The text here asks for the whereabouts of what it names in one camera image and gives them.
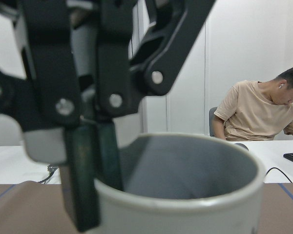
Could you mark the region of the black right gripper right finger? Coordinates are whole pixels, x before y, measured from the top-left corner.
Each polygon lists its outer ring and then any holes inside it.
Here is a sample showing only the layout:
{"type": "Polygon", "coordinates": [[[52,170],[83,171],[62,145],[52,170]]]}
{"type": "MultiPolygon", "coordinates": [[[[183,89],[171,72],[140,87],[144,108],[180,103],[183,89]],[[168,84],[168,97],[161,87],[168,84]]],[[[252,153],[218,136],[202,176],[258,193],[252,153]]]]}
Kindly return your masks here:
{"type": "Polygon", "coordinates": [[[133,57],[134,0],[100,0],[96,46],[97,178],[122,190],[113,119],[134,114],[146,96],[167,94],[209,16],[212,0],[148,0],[149,28],[133,57]]]}

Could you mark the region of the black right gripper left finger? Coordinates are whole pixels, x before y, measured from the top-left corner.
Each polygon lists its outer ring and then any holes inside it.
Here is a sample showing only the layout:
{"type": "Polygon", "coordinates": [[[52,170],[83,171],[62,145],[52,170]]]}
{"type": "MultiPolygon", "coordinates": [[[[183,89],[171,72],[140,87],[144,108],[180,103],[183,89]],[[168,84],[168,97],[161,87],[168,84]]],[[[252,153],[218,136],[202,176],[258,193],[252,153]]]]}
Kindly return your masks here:
{"type": "Polygon", "coordinates": [[[65,209],[79,232],[100,223],[94,189],[93,128],[81,122],[82,95],[64,0],[0,0],[12,21],[25,79],[0,71],[0,114],[21,127],[26,153],[58,166],[65,209]]]}

